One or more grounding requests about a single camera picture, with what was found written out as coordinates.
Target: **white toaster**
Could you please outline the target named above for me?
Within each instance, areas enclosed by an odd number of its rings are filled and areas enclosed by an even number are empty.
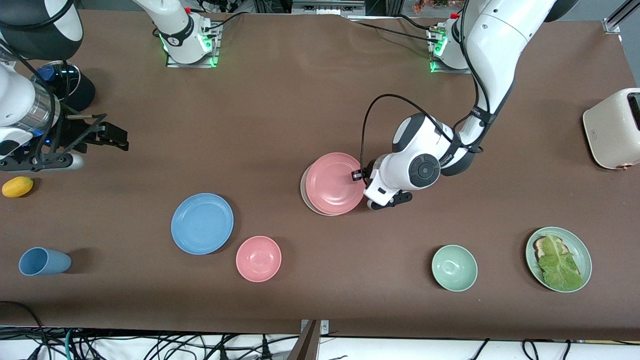
[[[640,88],[606,98],[584,112],[582,123],[598,165],[625,170],[640,163]]]

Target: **blue cup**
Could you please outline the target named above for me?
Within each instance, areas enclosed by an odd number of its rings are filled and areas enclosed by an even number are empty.
[[[60,251],[34,247],[20,258],[18,268],[23,275],[52,275],[67,271],[71,258]]]

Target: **brown table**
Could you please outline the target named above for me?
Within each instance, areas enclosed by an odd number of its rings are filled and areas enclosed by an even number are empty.
[[[302,15],[241,17],[217,69],[167,69],[145,13],[81,16],[72,61],[98,89],[86,112],[108,112],[131,150],[91,147],[84,169],[38,174],[37,191],[0,200],[0,297],[46,325],[296,332],[302,318],[326,318],[341,335],[640,338],[640,177],[598,168],[582,134],[584,110],[634,86],[618,37],[599,22],[543,25],[468,171],[398,208],[363,202],[329,218],[305,207],[301,174],[327,152],[357,156],[371,100],[405,95],[452,124],[471,108],[470,76],[429,73],[420,40]],[[376,24],[420,34],[400,20]],[[395,99],[375,107],[367,161],[390,150],[413,112]],[[170,234],[175,208],[200,192],[222,195],[236,216],[208,256],[186,254]],[[593,276],[577,293],[547,290],[524,262],[528,236],[547,225],[591,252]],[[262,284],[235,266],[258,234],[284,257]],[[479,264],[463,293],[428,270],[449,243]],[[33,246],[68,252],[69,274],[22,276],[18,259]],[[30,322],[4,307],[0,323]]]

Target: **bread slice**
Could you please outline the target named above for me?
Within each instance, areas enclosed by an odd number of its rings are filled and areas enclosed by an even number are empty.
[[[545,255],[545,251],[542,249],[542,240],[544,239],[546,239],[546,237],[537,239],[536,242],[533,243],[533,247],[536,249],[536,258],[538,260]],[[558,240],[560,240],[560,244],[562,245],[562,253],[566,254],[569,252],[569,248],[562,242],[562,239],[558,238]]]

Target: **green bowl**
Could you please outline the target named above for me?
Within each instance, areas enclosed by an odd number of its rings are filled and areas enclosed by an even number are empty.
[[[580,274],[582,275],[581,287],[577,288],[576,290],[563,291],[554,289],[545,284],[542,278],[542,269],[538,265],[538,259],[536,259],[536,249],[533,247],[533,243],[535,243],[537,239],[543,238],[546,235],[554,235],[562,239],[562,243],[565,244],[567,249],[569,249],[569,251],[573,254],[573,260],[575,261],[575,264],[578,265],[578,270],[580,270]],[[589,282],[591,278],[592,266],[589,250],[587,250],[587,247],[584,246],[584,243],[569,230],[554,226],[538,229],[535,233],[533,233],[533,235],[531,235],[529,241],[527,242],[525,256],[527,259],[527,265],[529,265],[529,269],[531,270],[533,276],[540,282],[540,284],[553,291],[557,291],[559,293],[573,293],[587,285],[587,282]]]
[[[478,277],[476,259],[458,245],[441,247],[433,256],[431,271],[438,284],[450,291],[465,291]]]

